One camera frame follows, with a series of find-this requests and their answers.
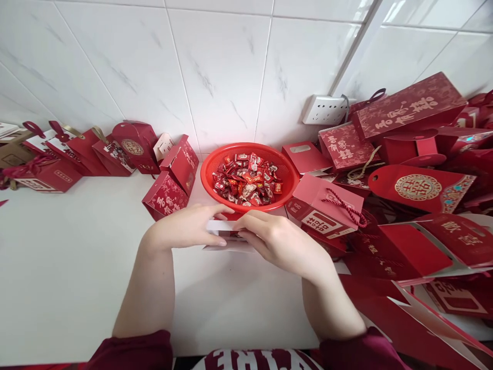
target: red plastic basket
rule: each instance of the red plastic basket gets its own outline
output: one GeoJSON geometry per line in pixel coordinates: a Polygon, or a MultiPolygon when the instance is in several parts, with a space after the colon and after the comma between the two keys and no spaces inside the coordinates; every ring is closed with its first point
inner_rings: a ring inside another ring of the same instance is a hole
{"type": "Polygon", "coordinates": [[[288,158],[281,152],[270,146],[257,143],[235,143],[217,148],[210,153],[205,159],[200,171],[200,179],[204,185],[205,191],[219,203],[223,203],[235,210],[236,213],[246,213],[255,209],[258,211],[269,212],[276,208],[282,207],[293,195],[294,189],[299,182],[299,176],[296,168],[291,164],[288,158]],[[250,154],[254,152],[259,157],[273,162],[277,166],[277,176],[282,179],[282,194],[276,195],[277,201],[260,207],[245,207],[236,205],[213,191],[214,184],[212,172],[217,171],[220,165],[224,163],[227,156],[235,154],[250,154]]]}

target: forearm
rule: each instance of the forearm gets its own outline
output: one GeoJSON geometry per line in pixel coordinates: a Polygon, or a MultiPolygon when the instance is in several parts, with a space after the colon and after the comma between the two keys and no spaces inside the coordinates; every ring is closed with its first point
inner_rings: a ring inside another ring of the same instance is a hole
{"type": "Polygon", "coordinates": [[[366,326],[339,280],[333,264],[317,279],[302,279],[303,303],[318,338],[348,340],[366,332],[366,326]]]}
{"type": "Polygon", "coordinates": [[[170,330],[175,309],[175,276],[170,248],[142,239],[113,336],[135,337],[170,330]]]}

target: white tile wall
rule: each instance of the white tile wall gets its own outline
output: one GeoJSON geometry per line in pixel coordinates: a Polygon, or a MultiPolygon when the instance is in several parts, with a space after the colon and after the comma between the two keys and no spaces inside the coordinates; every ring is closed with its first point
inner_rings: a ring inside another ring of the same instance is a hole
{"type": "MultiPolygon", "coordinates": [[[[372,0],[0,0],[0,121],[55,118],[109,132],[151,123],[194,150],[314,139],[300,116],[325,94],[372,0]]],[[[350,97],[443,70],[493,88],[493,0],[394,0],[350,97]]]]}

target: red sleeve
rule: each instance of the red sleeve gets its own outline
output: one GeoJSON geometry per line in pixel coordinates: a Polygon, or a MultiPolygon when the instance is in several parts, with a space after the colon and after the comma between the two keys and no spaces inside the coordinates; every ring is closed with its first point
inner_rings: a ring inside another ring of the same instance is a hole
{"type": "Polygon", "coordinates": [[[160,330],[132,338],[108,338],[101,343],[85,370],[172,370],[170,334],[160,330]]]}
{"type": "Polygon", "coordinates": [[[323,341],[320,353],[325,369],[410,370],[387,338],[374,327],[348,341],[323,341]]]}

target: electrical outlet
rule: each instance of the electrical outlet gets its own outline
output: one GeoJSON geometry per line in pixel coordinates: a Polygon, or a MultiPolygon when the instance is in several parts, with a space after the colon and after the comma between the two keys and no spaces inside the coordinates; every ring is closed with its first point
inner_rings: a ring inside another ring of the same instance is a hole
{"type": "MultiPolygon", "coordinates": [[[[349,99],[349,104],[355,102],[356,99],[349,99]]],[[[313,95],[302,122],[304,124],[337,126],[346,115],[347,108],[348,104],[344,98],[313,95]]]]}

